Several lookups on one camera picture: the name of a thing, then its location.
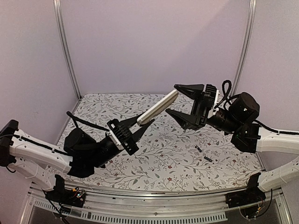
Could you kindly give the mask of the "white remote control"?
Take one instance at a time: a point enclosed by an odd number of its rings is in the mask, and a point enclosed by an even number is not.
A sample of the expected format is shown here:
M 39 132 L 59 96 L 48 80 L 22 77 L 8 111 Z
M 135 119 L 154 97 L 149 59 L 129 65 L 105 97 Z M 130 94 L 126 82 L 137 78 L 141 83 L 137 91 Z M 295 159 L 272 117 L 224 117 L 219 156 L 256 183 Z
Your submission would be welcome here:
M 149 123 L 153 118 L 167 109 L 178 97 L 178 91 L 172 90 L 170 93 L 165 95 L 156 104 L 144 112 L 138 119 L 137 123 L 139 126 L 143 126 Z

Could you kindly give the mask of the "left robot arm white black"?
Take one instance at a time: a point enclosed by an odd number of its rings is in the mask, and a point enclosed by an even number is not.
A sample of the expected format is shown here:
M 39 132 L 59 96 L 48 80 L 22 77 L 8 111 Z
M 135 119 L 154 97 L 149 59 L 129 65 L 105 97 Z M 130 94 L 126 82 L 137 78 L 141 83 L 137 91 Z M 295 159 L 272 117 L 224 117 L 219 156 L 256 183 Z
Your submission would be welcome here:
M 147 128 L 149 121 L 134 133 L 130 128 L 137 124 L 138 116 L 119 121 L 108 122 L 108 128 L 74 118 L 75 123 L 105 131 L 105 137 L 96 141 L 78 126 L 64 140 L 64 146 L 39 140 L 19 129 L 18 121 L 10 120 L 0 131 L 0 165 L 15 170 L 26 179 L 38 184 L 60 203 L 69 199 L 69 191 L 58 185 L 59 178 L 49 174 L 46 166 L 51 166 L 62 173 L 78 178 L 87 178 L 96 168 L 105 165 L 122 151 L 133 155 Z

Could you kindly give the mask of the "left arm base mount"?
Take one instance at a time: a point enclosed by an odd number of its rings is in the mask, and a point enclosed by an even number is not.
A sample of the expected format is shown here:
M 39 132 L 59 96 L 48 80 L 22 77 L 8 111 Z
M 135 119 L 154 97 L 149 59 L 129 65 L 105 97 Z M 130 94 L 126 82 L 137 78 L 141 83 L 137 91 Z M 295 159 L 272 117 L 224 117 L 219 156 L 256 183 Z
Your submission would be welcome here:
M 64 178 L 60 175 L 55 175 L 55 185 L 53 190 L 45 192 L 47 200 L 59 203 L 60 205 L 69 205 L 73 207 L 83 208 L 86 198 L 86 191 L 75 187 L 66 189 Z

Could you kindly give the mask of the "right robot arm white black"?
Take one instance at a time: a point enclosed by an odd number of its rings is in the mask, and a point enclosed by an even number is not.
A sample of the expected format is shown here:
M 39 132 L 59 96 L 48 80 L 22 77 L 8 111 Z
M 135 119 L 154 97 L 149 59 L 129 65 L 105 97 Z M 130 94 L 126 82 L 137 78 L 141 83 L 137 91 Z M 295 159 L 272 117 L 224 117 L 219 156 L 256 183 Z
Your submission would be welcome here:
M 299 154 L 298 132 L 276 130 L 257 120 L 260 105 L 248 93 L 229 96 L 231 87 L 219 91 L 211 84 L 176 84 L 175 89 L 191 100 L 189 114 L 166 109 L 184 129 L 199 130 L 209 125 L 225 135 L 231 135 L 231 143 L 241 152 L 281 152 Z

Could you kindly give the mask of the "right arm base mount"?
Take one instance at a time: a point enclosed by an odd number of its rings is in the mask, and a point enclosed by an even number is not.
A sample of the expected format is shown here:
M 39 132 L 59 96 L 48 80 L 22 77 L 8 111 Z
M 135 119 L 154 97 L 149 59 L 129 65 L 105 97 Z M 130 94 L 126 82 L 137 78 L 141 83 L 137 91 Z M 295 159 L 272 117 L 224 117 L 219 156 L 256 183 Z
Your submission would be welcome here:
M 257 203 L 266 199 L 265 193 L 258 188 L 258 178 L 260 175 L 261 173 L 252 175 L 249 178 L 245 190 L 231 192 L 225 195 L 225 202 L 229 208 Z

